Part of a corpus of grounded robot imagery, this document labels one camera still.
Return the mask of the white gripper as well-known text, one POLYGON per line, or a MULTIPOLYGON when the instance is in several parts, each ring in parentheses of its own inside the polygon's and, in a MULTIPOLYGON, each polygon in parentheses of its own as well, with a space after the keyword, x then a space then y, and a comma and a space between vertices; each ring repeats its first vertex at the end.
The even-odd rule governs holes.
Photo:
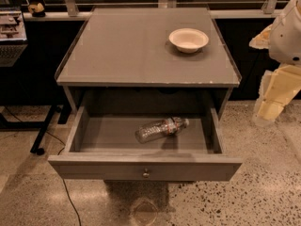
MULTIPOLYGON (((254 37, 249 46, 254 49, 268 49, 271 25, 254 37)), ((273 72, 266 71, 261 79, 259 98, 253 110, 252 120, 260 127, 273 124, 287 105, 301 90, 301 67, 281 64, 273 72)))

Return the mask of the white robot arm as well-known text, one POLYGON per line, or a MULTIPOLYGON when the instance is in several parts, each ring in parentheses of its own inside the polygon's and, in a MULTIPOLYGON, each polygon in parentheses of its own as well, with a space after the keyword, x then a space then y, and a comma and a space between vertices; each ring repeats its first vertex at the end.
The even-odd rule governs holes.
POLYGON ((258 126, 267 126, 301 91, 301 0, 290 0, 249 46, 267 49, 269 57, 279 63, 273 72, 264 72, 254 106, 252 120, 258 126))

